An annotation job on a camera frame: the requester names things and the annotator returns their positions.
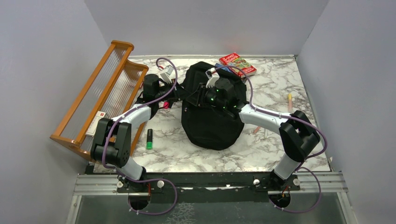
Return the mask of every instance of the black bag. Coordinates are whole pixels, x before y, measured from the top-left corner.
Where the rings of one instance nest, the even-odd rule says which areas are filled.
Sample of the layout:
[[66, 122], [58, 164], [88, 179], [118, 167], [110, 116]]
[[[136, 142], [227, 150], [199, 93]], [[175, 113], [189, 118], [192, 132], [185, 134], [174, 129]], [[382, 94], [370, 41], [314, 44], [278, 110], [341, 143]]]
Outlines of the black bag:
[[[206, 83], [205, 72], [213, 68], [205, 62], [198, 62], [187, 70], [185, 80], [181, 84], [185, 90], [193, 93], [200, 83]], [[221, 78], [227, 78], [234, 85], [237, 98], [246, 101], [246, 85], [236, 74], [223, 69], [217, 70]], [[240, 118], [213, 109], [211, 106], [197, 107], [183, 100], [182, 126], [188, 139], [199, 147], [223, 150], [230, 147], [240, 136], [244, 124]]]

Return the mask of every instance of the green cap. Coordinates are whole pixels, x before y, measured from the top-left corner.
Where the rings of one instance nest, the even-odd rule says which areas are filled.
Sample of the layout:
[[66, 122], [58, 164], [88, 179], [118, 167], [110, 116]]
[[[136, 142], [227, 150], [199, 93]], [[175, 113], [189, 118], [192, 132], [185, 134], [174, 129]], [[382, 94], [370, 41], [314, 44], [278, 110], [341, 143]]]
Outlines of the green cap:
[[153, 148], [153, 143], [152, 142], [147, 142], [146, 144], [146, 149], [152, 149]]

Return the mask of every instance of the wooden crate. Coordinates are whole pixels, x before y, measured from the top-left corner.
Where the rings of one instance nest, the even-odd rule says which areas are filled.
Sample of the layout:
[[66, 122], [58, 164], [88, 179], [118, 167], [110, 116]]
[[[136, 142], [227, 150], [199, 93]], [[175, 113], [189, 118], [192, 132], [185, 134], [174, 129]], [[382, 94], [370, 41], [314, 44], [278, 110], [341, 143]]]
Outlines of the wooden crate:
[[[128, 60], [134, 46], [112, 41], [98, 66], [50, 138], [81, 157], [92, 161], [90, 150], [93, 137], [85, 135], [97, 111], [112, 118], [127, 111], [139, 91], [149, 68]], [[144, 124], [135, 130], [131, 155]]]

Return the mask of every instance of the marble tabletop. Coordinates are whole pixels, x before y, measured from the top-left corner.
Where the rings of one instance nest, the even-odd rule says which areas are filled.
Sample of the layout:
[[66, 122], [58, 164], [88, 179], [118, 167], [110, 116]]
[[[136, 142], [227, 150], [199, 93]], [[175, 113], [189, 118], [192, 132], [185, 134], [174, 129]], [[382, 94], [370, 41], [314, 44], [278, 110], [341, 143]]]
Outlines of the marble tabletop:
[[[182, 83], [190, 65], [204, 61], [218, 63], [217, 58], [170, 58], [179, 72], [178, 82]], [[292, 94], [293, 110], [305, 112], [314, 124], [314, 116], [304, 89], [300, 73], [294, 58], [246, 58], [257, 73], [251, 76], [253, 83], [253, 103], [274, 111], [287, 112], [287, 95]], [[156, 73], [155, 59], [131, 61], [149, 67], [147, 74]], [[247, 98], [250, 87], [247, 85]], [[153, 149], [146, 149], [147, 129], [153, 129]], [[284, 154], [279, 135], [261, 128], [256, 134], [254, 125], [245, 125], [234, 145], [222, 151], [200, 148], [187, 138], [181, 124], [181, 102], [171, 109], [159, 110], [155, 117], [147, 122], [141, 134], [133, 159], [144, 166], [148, 172], [242, 172], [271, 171]], [[322, 145], [312, 153], [322, 149]], [[313, 171], [330, 171], [325, 154], [308, 159], [305, 167]], [[109, 172], [96, 164], [94, 172]]]

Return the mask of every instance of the red book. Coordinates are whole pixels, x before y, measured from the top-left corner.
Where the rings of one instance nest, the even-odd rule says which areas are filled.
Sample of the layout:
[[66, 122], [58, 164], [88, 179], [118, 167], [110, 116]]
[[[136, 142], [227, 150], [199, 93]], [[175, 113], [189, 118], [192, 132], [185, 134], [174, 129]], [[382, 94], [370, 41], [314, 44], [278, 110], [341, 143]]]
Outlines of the red book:
[[[245, 61], [245, 59], [241, 58], [237, 53], [232, 53], [230, 55], [222, 57], [219, 59], [219, 61], [223, 65], [233, 65], [235, 67], [242, 69], [247, 76], [254, 75], [256, 74], [257, 71], [255, 67], [253, 67], [249, 62]], [[240, 72], [238, 69], [231, 68], [231, 70], [239, 77], [241, 78], [245, 77], [243, 73]]]

